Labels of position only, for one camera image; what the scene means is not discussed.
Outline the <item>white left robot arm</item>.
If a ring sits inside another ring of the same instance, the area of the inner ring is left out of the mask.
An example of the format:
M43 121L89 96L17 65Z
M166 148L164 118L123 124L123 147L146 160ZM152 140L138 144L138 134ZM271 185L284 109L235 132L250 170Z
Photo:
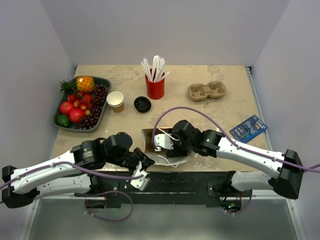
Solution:
M25 168L2 168L1 204L10 209L33 201L66 193L99 196L102 178L131 181L143 190L148 183L147 169L155 164L140 148L130 151L132 138L119 132L108 138L86 140L62 155Z

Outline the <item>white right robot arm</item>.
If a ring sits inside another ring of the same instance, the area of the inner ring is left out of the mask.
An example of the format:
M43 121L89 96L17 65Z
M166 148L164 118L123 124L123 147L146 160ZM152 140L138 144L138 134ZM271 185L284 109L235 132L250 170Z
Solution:
M247 190L273 190L284 198L298 199L304 172L296 151L288 149L282 153L253 147L216 130L200 131L187 120L176 123L172 133L177 137L173 143L176 147L255 169L252 172L229 172L219 188L223 194L233 197Z

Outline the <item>brown paper takeout bag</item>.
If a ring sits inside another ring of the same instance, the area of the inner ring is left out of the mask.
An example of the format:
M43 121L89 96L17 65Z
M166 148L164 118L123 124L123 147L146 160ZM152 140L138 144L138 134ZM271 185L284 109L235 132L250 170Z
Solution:
M173 134L172 128L161 127L160 129L155 130L155 135L153 135L153 129L142 129L142 138L145 142L144 153L152 160L155 161L155 165L158 166L171 166L177 168L178 165L188 162L191 158L196 156L195 153L183 157L166 157L167 150L160 152L155 151L155 135L166 134L169 135L173 140L179 141L179 138Z

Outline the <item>brown pulp cup carrier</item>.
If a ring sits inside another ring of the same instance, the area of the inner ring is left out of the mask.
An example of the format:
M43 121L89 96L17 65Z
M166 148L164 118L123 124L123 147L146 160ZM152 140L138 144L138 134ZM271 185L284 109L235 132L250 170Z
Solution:
M192 101L198 102L206 99L219 99L226 95L226 86L221 81L211 81L207 84L195 83L187 88Z

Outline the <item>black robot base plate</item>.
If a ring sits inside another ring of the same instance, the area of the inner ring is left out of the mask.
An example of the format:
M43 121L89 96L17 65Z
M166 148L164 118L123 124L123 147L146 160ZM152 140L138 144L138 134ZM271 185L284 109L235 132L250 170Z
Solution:
M239 193L230 187L230 172L159 172L149 173L149 183L141 191L129 181L92 176L89 196L106 199L107 208L119 208L122 204L136 205L205 205L219 208L235 204L250 197L246 190Z

